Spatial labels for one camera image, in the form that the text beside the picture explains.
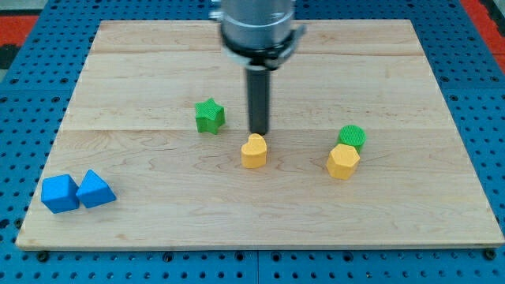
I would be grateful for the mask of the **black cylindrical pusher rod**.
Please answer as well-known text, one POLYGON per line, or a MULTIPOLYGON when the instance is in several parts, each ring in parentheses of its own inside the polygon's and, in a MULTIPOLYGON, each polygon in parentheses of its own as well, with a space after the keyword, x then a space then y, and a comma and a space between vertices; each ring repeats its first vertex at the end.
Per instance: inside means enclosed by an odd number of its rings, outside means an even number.
POLYGON ((247 69, 245 77, 249 131, 265 135, 270 118, 270 71, 247 69))

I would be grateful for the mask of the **black clamp ring mount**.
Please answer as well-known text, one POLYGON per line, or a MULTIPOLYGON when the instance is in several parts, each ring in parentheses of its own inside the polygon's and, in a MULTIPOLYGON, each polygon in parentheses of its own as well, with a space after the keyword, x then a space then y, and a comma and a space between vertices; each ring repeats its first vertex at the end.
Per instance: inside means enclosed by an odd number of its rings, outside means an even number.
POLYGON ((295 53, 301 37, 306 33, 306 25, 291 29, 289 35, 272 47, 251 48, 233 43, 221 34, 224 53, 237 64, 251 70, 275 71, 295 53))

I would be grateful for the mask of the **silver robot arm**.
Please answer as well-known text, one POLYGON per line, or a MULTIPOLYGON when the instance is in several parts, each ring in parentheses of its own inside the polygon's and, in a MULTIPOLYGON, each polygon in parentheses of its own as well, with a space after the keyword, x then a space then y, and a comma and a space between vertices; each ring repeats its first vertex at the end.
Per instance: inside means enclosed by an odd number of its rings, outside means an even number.
POLYGON ((220 0, 208 17, 219 23, 226 55, 245 71, 249 131, 270 128, 271 72, 295 53, 306 27, 295 28, 293 0, 220 0))

